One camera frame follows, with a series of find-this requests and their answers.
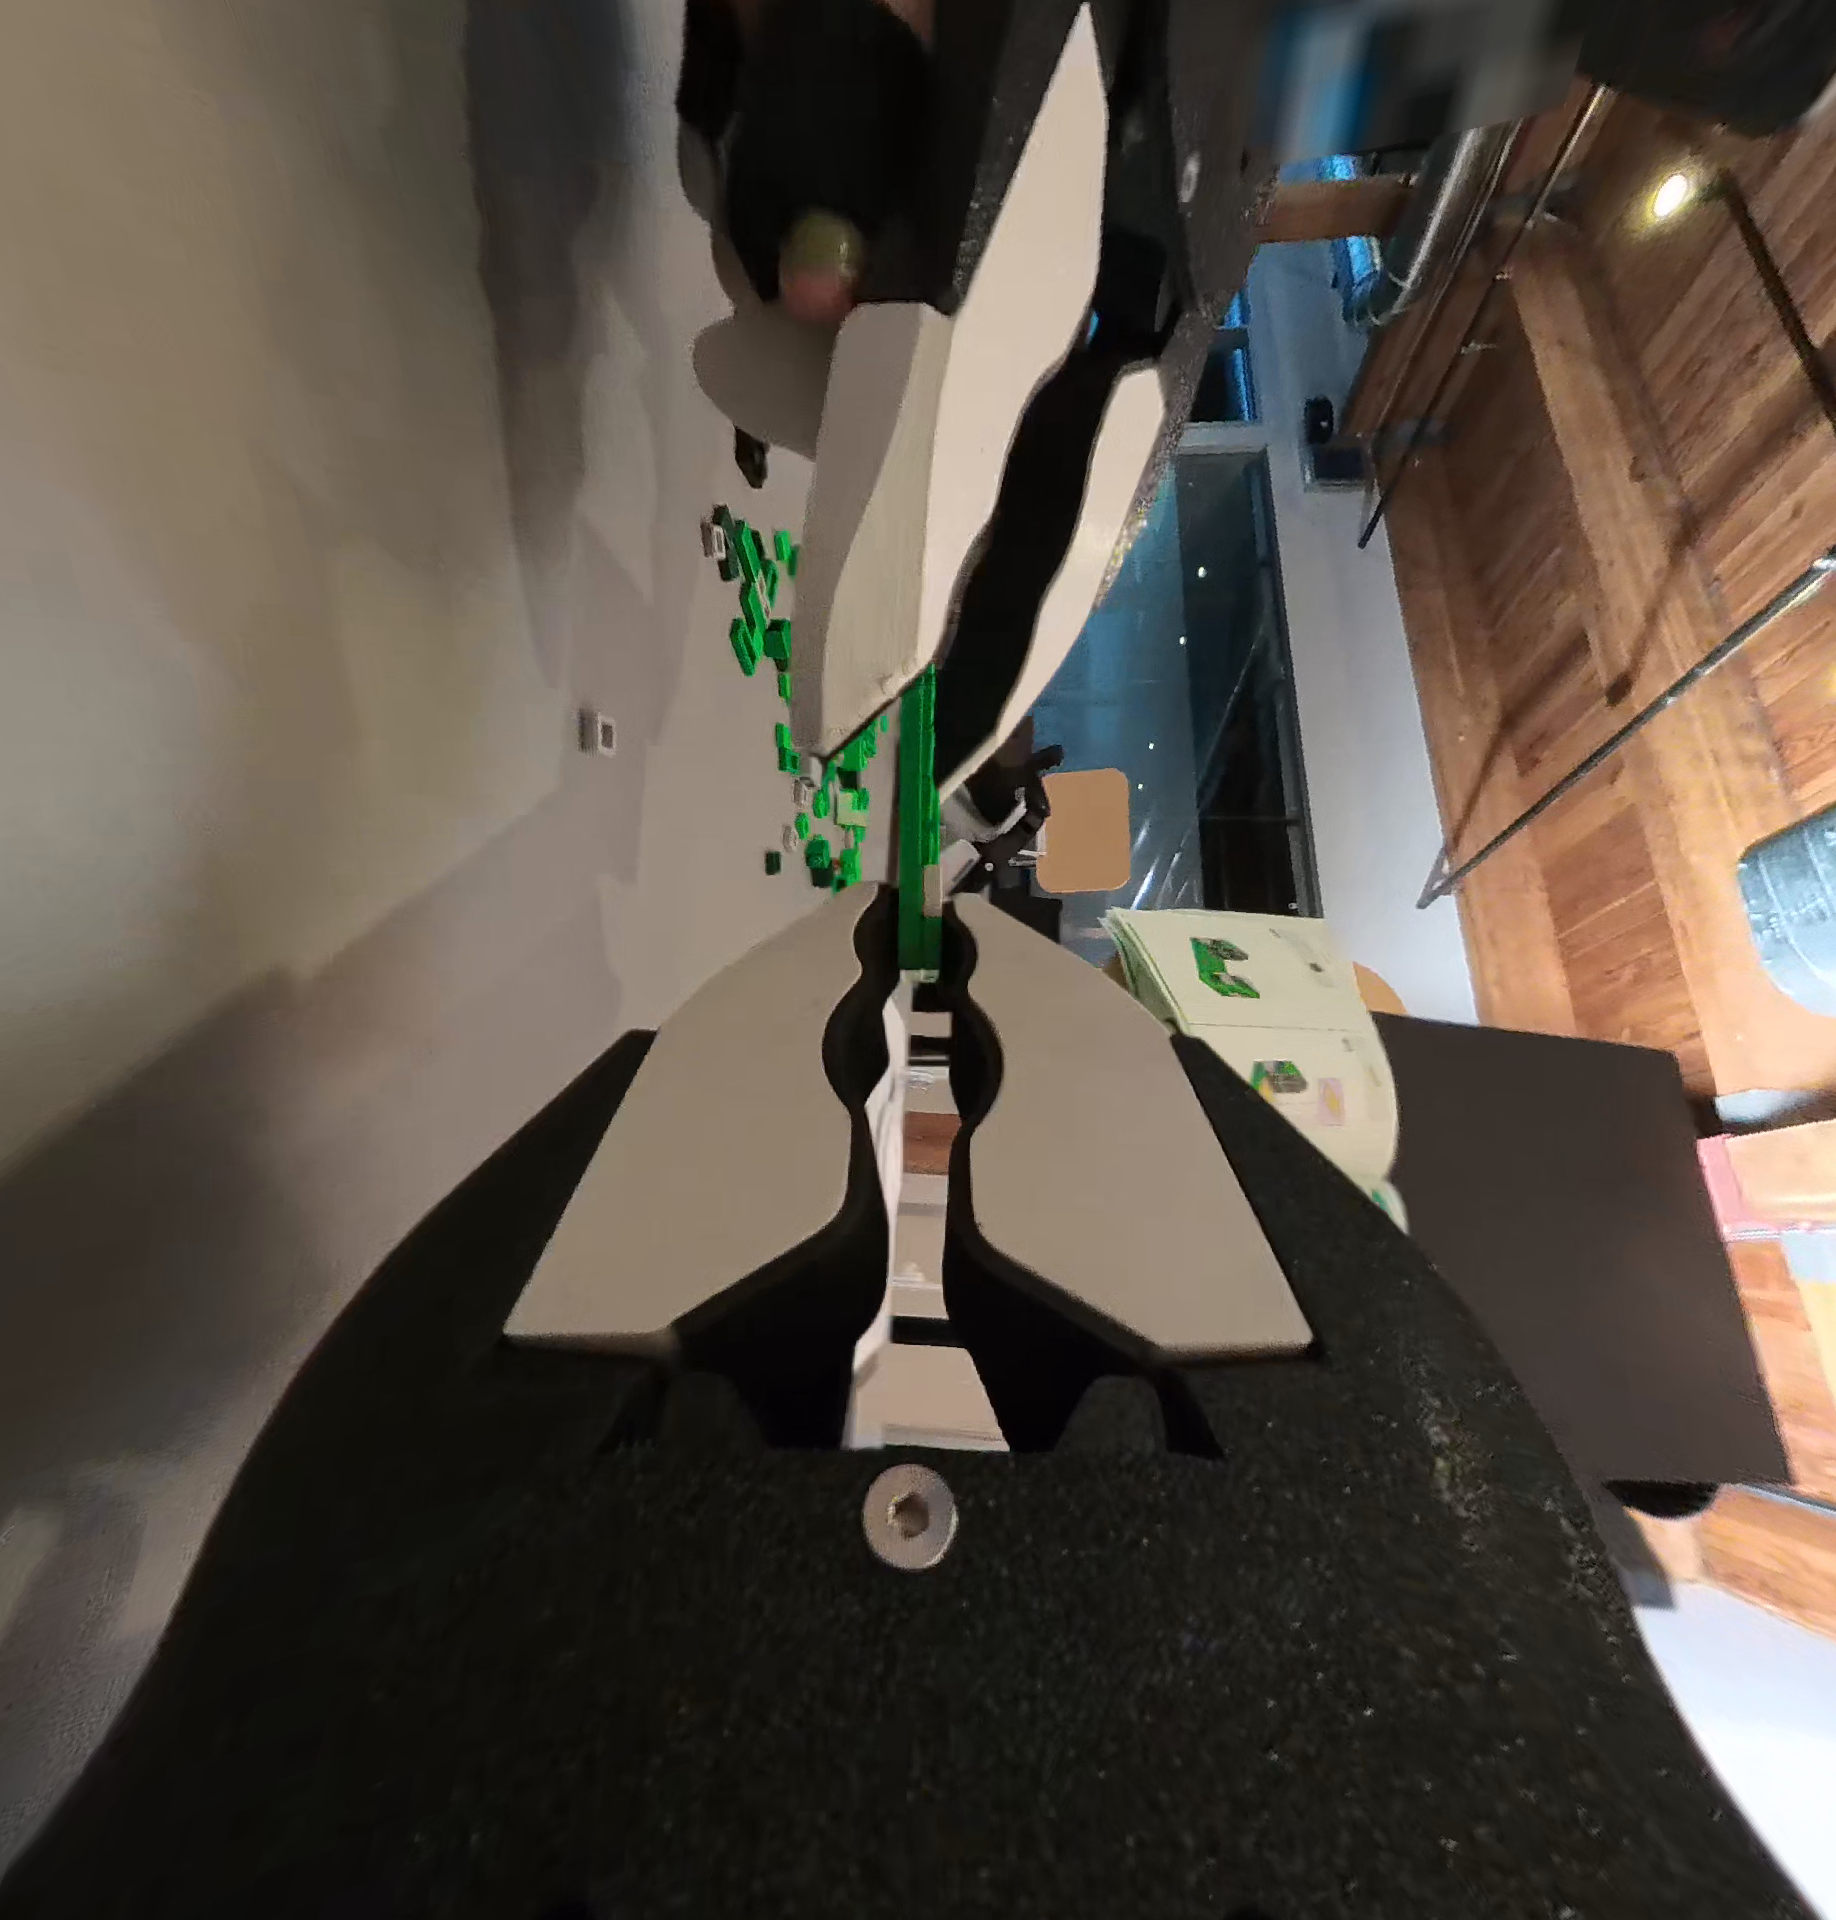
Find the green lego base plate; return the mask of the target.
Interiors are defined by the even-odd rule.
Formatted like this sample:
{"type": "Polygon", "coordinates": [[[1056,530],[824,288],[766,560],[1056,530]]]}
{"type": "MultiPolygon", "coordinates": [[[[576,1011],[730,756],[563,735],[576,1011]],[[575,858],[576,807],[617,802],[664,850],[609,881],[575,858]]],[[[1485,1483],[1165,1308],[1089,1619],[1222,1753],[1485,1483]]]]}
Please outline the green lego base plate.
{"type": "Polygon", "coordinates": [[[925,665],[896,702],[896,965],[913,980],[935,980],[942,956],[935,692],[925,665]]]}

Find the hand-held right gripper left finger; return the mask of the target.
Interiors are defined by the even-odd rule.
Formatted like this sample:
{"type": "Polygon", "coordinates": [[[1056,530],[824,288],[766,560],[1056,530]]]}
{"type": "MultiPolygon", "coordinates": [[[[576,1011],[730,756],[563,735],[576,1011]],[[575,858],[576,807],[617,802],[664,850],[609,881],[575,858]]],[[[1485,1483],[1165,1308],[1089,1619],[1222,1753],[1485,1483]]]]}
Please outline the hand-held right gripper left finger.
{"type": "Polygon", "coordinates": [[[727,1379],[775,1448],[841,1448],[888,1293],[871,1129],[896,897],[864,881],[751,948],[654,1036],[501,1328],[727,1379]]]}

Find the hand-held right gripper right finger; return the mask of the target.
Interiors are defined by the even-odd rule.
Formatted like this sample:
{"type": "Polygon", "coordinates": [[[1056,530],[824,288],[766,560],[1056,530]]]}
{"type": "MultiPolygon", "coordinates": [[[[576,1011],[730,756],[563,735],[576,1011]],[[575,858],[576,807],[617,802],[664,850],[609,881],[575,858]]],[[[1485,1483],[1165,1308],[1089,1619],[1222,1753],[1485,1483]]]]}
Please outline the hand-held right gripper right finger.
{"type": "Polygon", "coordinates": [[[950,907],[946,1308],[1013,1451],[1216,1451],[1191,1375],[1313,1328],[1155,1015],[988,901],[950,907]]]}

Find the tan chair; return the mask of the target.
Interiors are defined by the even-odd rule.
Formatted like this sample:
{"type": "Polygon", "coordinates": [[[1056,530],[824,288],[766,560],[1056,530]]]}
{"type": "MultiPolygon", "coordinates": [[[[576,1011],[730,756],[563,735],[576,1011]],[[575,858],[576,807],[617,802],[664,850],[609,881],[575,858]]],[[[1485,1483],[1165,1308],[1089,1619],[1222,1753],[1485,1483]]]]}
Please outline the tan chair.
{"type": "Polygon", "coordinates": [[[1054,901],[1131,881],[1131,780],[1120,767],[1046,772],[1036,883],[1054,901]]]}

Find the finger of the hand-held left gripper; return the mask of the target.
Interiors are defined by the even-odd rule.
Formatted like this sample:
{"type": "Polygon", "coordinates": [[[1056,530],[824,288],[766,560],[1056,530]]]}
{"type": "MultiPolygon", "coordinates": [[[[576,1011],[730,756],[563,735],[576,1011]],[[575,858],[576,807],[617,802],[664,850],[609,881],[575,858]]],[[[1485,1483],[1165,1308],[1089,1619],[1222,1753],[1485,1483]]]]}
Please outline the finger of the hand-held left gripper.
{"type": "Polygon", "coordinates": [[[1026,719],[1111,587],[1167,398],[1155,368],[1061,368],[1026,405],[935,676],[935,776],[1026,719]]]}
{"type": "Polygon", "coordinates": [[[1092,10],[1067,10],[1048,55],[957,308],[870,300],[834,335],[792,615],[792,732],[822,758],[942,655],[1026,405],[1092,308],[1109,143],[1092,10]]]}

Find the person's left hand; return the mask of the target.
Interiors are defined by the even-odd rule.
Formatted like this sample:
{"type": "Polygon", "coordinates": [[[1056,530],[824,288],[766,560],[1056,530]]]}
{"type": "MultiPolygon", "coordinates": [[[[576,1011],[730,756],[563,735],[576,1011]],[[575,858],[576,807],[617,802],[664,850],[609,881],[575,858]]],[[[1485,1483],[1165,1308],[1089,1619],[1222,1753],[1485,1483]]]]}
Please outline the person's left hand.
{"type": "Polygon", "coordinates": [[[800,212],[781,237],[777,296],[792,319],[834,330],[856,303],[865,233],[834,211],[800,212]]]}

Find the pile of loose lego pieces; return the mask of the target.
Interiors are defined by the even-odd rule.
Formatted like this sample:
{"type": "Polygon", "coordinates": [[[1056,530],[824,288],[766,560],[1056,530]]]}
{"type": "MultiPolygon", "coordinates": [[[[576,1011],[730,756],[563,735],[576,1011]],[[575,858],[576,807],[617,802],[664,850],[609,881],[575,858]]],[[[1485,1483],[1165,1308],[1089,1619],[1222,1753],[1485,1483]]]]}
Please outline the pile of loose lego pieces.
{"type": "Polygon", "coordinates": [[[769,722],[775,774],[783,780],[781,842],[766,850],[761,873],[804,870],[815,889],[845,895],[864,881],[871,828],[871,765],[888,740],[888,714],[865,722],[832,756],[800,744],[788,719],[794,700],[794,621],[788,590],[800,572],[800,544],[788,530],[761,532],[715,500],[701,518],[701,550],[736,598],[727,645],[748,681],[766,684],[777,707],[769,722]]]}

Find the lego instruction booklet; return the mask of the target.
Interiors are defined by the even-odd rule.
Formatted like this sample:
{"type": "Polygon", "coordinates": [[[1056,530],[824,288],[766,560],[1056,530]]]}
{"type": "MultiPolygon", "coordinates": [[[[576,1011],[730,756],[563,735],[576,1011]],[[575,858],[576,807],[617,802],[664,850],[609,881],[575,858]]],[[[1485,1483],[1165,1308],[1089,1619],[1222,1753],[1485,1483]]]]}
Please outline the lego instruction booklet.
{"type": "Polygon", "coordinates": [[[1131,994],[1208,1043],[1367,1199],[1410,1227],[1394,1185],[1400,1103],[1353,963],[1321,919],[1109,907],[1131,994]]]}

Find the black and white tool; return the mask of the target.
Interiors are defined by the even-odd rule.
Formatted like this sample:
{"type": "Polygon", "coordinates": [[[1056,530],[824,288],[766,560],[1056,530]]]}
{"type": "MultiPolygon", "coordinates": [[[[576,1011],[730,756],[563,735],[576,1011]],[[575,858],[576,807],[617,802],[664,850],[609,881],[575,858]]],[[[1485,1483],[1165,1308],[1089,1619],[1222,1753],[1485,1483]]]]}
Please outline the black and white tool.
{"type": "Polygon", "coordinates": [[[969,846],[968,870],[949,883],[950,897],[1022,886],[1017,877],[1036,863],[1036,839],[1048,824],[1048,774],[1063,762],[1050,744],[1030,756],[993,756],[946,807],[949,837],[969,846]]]}

